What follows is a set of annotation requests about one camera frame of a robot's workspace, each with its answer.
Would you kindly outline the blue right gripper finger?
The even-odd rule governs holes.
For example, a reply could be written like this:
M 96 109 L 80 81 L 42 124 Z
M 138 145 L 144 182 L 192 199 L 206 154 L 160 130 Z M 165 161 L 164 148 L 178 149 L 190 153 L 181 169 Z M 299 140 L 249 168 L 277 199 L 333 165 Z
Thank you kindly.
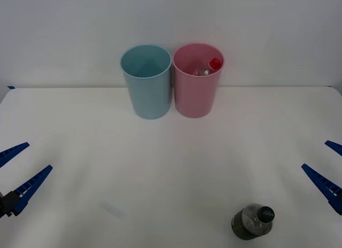
M 341 215 L 341 187 L 326 179 L 307 164 L 303 164 L 301 168 L 328 200 L 329 205 Z
M 334 150 L 336 153 L 342 154 L 342 145 L 332 141 L 326 141 L 325 145 Z

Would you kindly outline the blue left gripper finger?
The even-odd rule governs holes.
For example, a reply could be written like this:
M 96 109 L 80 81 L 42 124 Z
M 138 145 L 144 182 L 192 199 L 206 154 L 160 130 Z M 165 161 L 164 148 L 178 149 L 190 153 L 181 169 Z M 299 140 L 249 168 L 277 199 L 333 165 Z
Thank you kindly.
M 7 164 L 10 160 L 12 160 L 15 156 L 28 147 L 29 143 L 24 142 L 0 152 L 0 168 L 2 168 L 5 164 Z
M 31 179 L 23 183 L 21 186 L 5 195 L 5 214 L 18 216 L 27 206 L 29 200 L 38 190 L 44 180 L 52 171 L 51 165 L 46 166 L 43 170 L 33 176 Z

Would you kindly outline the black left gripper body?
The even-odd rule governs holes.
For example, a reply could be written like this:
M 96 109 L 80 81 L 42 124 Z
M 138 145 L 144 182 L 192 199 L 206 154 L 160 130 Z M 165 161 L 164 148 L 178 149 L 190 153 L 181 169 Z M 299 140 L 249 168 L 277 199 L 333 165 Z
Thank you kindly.
M 10 216 L 10 194 L 3 196 L 1 194 L 1 217 Z

